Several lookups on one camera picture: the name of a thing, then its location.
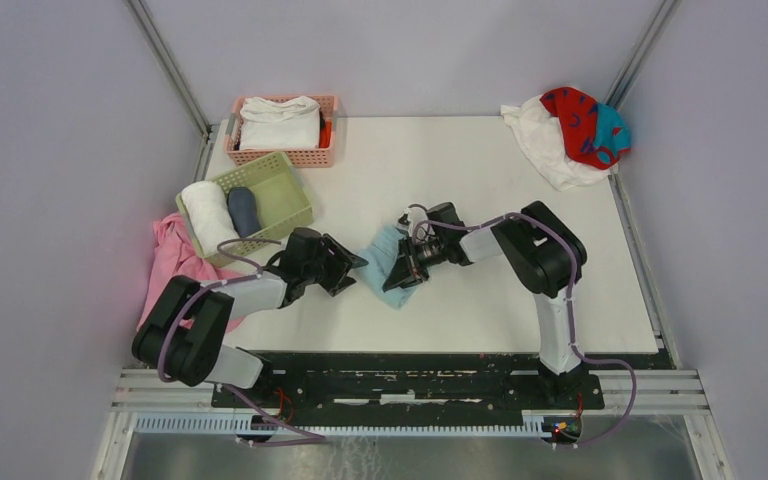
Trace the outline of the light blue towel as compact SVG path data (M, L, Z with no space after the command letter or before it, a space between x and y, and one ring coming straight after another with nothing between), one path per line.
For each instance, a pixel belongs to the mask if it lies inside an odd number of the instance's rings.
M358 255L367 261L367 265L357 270L361 281L388 307L399 310L418 290L417 287L401 288L384 291L383 285L398 255L398 242L405 235L394 225L388 225L379 230L370 244L363 248Z

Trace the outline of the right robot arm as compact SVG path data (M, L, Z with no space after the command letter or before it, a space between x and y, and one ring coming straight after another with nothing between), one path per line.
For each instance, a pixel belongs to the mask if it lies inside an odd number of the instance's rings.
M534 297L540 332L539 360L550 372L537 382L540 400L562 408L578 393L571 373L582 360L570 315L571 290L587 261L579 238L542 201L517 214L468 226L451 202L427 210L425 218L408 225L397 244L394 265L383 281L385 292L407 289L430 279L430 269L442 263L469 266L487 258L504 257L520 283Z

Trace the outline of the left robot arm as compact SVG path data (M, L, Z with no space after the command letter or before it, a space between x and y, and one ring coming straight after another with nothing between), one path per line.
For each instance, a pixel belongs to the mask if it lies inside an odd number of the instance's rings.
M275 382L263 373L260 356L225 345L231 321L288 307L314 285L334 297L355 284L352 271L367 264L331 235L297 227L251 274L212 282L172 277L137 330L131 353L163 382L230 384L248 405L263 406Z

